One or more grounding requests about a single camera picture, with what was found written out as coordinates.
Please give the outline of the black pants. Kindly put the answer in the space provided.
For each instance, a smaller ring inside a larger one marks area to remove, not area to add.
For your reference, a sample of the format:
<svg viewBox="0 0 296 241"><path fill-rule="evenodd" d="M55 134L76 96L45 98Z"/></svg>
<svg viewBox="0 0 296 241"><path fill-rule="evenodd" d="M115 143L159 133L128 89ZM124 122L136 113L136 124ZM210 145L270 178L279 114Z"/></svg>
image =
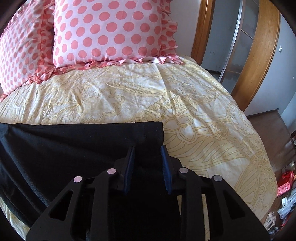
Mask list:
<svg viewBox="0 0 296 241"><path fill-rule="evenodd" d="M1 124L1 198L27 226L74 180L82 178L71 234L90 240L95 177L132 156L127 191L109 200L110 240L178 240L179 207L165 187L161 122Z"/></svg>

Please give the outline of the white clutter on floor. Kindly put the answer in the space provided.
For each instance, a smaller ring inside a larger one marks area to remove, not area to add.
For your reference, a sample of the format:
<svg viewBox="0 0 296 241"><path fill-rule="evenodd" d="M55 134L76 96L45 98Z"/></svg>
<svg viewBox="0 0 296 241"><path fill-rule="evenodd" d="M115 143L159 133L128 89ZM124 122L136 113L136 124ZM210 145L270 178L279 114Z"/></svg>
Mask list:
<svg viewBox="0 0 296 241"><path fill-rule="evenodd" d="M280 219L284 219L290 213L294 205L295 205L295 189L291 191L289 197L284 197L282 199L282 208L280 208L277 211L280 216Z"/></svg>

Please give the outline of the yellow floral bed cover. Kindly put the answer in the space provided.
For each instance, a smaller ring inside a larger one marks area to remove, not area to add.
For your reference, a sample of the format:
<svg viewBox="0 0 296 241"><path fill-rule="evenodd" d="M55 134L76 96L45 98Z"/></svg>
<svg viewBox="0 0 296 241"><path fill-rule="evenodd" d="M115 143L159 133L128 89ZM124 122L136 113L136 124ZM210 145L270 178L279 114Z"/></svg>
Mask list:
<svg viewBox="0 0 296 241"><path fill-rule="evenodd" d="M199 176L222 176L261 222L277 189L262 140L227 90L183 61L70 70L26 84L1 103L1 124L161 122L168 154ZM31 228L1 198L1 238L27 240Z"/></svg>

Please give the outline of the red gift box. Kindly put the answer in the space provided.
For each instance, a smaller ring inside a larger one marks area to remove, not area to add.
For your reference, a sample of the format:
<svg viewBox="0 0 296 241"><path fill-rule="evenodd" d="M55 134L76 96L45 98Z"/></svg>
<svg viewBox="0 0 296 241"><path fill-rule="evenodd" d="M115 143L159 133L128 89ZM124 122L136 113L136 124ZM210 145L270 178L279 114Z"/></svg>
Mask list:
<svg viewBox="0 0 296 241"><path fill-rule="evenodd" d="M276 197L279 197L291 189L291 186L294 181L294 172L288 171L281 175L280 180L277 183L277 194Z"/></svg>

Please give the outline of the left pink polka dot pillow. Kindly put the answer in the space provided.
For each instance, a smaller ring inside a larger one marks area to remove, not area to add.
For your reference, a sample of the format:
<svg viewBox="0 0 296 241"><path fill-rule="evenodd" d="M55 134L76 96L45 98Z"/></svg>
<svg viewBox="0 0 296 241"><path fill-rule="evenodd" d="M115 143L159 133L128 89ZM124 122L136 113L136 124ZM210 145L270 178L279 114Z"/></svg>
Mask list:
<svg viewBox="0 0 296 241"><path fill-rule="evenodd" d="M1 100L17 88L48 80L55 70L54 1L26 1L1 35Z"/></svg>

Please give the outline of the pink polka dot pillow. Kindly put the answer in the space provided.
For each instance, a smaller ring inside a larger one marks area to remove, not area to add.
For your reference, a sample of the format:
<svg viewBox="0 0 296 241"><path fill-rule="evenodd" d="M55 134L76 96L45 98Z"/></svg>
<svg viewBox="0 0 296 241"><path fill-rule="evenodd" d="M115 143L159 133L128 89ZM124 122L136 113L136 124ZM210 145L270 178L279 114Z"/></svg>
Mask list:
<svg viewBox="0 0 296 241"><path fill-rule="evenodd" d="M55 70L54 1L26 1L1 35L1 100L17 88L48 80Z"/></svg>
<svg viewBox="0 0 296 241"><path fill-rule="evenodd" d="M182 61L170 1L55 1L57 71Z"/></svg>

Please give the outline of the right pink polka dot pillow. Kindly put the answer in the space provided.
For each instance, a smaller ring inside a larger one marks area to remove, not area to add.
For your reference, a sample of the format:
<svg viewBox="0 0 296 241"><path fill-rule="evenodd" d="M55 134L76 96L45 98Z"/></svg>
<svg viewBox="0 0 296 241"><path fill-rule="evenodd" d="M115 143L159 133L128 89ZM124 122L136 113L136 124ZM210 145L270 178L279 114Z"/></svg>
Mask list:
<svg viewBox="0 0 296 241"><path fill-rule="evenodd" d="M170 1L55 1L57 71L182 61Z"/></svg>

